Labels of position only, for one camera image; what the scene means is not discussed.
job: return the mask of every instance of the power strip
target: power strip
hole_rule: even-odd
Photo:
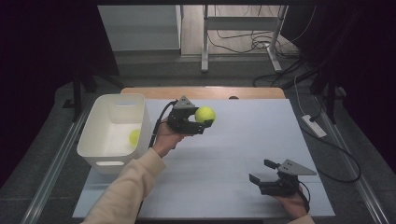
[[[323,131],[323,129],[320,128],[317,122],[309,120],[310,118],[311,116],[309,115],[302,116],[302,119],[305,122],[305,124],[311,129],[312,132],[314,132],[317,135],[317,137],[326,136],[327,134]]]

